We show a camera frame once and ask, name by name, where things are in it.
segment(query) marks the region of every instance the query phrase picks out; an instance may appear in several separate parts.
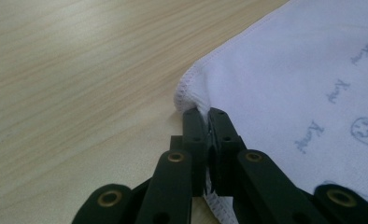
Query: wooden table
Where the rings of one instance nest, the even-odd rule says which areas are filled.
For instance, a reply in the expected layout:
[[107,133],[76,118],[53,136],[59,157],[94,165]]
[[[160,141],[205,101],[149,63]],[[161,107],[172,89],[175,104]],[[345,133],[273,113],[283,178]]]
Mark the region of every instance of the wooden table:
[[[194,61],[285,0],[0,0],[0,223],[70,223],[150,178]],[[218,223],[195,199],[192,223]]]

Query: folded fabric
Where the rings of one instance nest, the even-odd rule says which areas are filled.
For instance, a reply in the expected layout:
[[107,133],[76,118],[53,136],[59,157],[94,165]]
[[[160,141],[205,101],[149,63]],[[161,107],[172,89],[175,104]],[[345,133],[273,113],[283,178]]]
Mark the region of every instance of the folded fabric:
[[[300,189],[336,183],[368,201],[368,0],[288,2],[198,60],[175,105],[225,110]],[[206,199],[237,223],[231,199]]]

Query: white towel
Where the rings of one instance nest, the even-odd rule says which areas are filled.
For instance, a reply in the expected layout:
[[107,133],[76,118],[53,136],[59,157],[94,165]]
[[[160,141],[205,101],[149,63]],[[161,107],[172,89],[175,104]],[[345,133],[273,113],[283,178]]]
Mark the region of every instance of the white towel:
[[[297,187],[336,183],[368,201],[368,0],[288,2],[198,60],[175,104],[225,110]],[[229,199],[207,200],[237,223]]]

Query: white cloth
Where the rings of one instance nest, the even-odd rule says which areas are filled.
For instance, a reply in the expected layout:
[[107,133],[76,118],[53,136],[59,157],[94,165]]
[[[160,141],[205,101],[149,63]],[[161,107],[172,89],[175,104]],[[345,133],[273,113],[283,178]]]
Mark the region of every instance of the white cloth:
[[[288,2],[198,60],[175,105],[225,110],[301,189],[333,182],[368,201],[368,0]],[[236,223],[229,199],[207,200]]]

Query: tabletop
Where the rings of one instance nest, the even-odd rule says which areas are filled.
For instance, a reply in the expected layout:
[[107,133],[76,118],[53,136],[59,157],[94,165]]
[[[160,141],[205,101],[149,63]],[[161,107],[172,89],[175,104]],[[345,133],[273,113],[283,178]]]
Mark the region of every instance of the tabletop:
[[0,0],[0,223],[71,223],[99,187],[150,178],[180,77],[284,3]]

